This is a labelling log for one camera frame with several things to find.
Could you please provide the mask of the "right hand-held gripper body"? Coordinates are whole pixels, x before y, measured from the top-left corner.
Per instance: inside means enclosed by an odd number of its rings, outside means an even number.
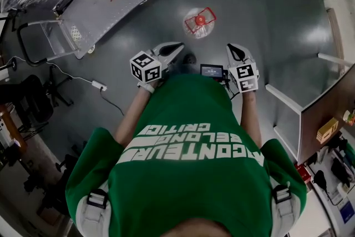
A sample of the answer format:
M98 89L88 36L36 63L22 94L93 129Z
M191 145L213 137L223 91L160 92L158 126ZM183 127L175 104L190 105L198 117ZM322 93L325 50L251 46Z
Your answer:
M228 70L240 93L258 90L259 71L253 60L247 58L242 63L230 66Z

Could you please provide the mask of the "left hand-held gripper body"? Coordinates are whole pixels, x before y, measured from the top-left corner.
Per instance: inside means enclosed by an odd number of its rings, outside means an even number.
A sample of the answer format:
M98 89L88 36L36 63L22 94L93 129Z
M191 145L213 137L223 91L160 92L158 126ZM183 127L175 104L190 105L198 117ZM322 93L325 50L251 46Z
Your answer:
M152 50L141 51L130 59L132 76L140 83L148 84L162 78L168 66Z

